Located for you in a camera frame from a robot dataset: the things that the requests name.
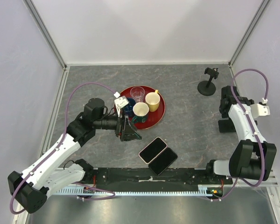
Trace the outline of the black folding phone stand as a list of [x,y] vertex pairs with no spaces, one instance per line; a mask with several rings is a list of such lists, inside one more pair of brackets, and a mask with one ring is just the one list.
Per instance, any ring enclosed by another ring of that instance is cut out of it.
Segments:
[[236,129],[231,119],[223,119],[218,121],[220,133],[235,133]]

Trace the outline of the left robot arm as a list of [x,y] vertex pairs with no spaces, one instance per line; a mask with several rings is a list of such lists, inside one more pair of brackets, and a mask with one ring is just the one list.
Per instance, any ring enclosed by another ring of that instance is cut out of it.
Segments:
[[96,130],[114,130],[121,141],[140,140],[137,128],[124,114],[128,105],[126,97],[114,101],[116,112],[109,115],[105,103],[100,98],[91,98],[83,112],[70,123],[57,142],[30,167],[18,173],[13,171],[7,177],[12,196],[10,211],[17,201],[29,214],[38,211],[47,199],[63,187],[76,183],[89,183],[93,179],[93,166],[80,159],[69,168],[54,174],[53,172],[70,155],[79,150],[95,136]]

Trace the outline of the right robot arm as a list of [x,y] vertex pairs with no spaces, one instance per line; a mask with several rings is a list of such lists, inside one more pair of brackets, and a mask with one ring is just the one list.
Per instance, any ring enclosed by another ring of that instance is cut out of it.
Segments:
[[270,115],[267,100],[255,103],[252,99],[241,97],[235,86],[226,86],[221,89],[219,111],[222,115],[218,121],[220,133],[236,133],[239,143],[229,160],[210,160],[207,163],[205,180],[214,184],[223,175],[266,181],[277,148],[260,133],[256,118]]

